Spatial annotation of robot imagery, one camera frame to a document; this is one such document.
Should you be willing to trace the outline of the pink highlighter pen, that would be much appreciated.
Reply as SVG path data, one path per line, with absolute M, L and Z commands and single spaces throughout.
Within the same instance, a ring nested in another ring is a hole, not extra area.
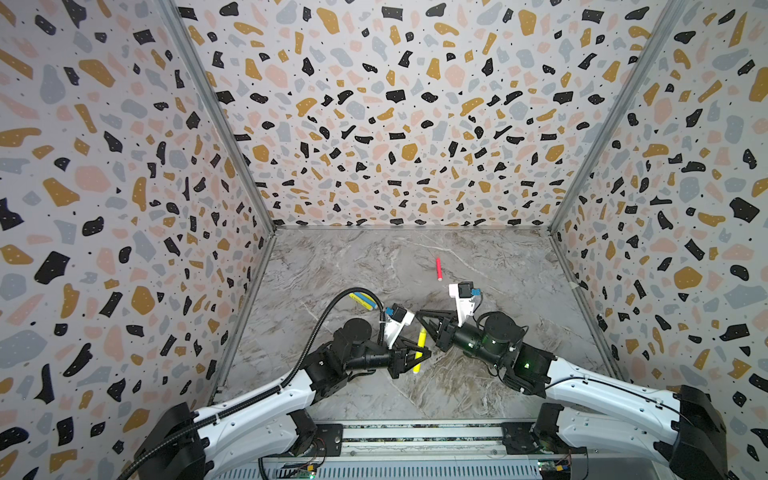
M 443 281 L 442 262 L 439 257 L 435 259 L 436 278 L 438 281 Z

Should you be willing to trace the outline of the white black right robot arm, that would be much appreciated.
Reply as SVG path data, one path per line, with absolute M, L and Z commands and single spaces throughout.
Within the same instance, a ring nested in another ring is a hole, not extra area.
M 610 450 L 647 458 L 680 479 L 725 479 L 727 429 L 710 396 L 630 384 L 524 342 L 526 328 L 500 311 L 478 324 L 448 310 L 420 310 L 416 320 L 435 346 L 461 349 L 487 364 L 513 391 L 543 399 L 529 437 L 553 454 Z

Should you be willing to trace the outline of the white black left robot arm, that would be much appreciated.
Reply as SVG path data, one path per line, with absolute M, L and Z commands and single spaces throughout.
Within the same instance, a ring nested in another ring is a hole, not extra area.
M 357 377 L 383 369 L 396 379 L 431 356 L 411 340 L 387 346 L 371 336 L 371 325 L 353 318 L 309 353 L 295 374 L 199 410 L 185 403 L 169 408 L 121 478 L 212 479 L 254 459 L 305 453 L 317 432 L 309 406 Z

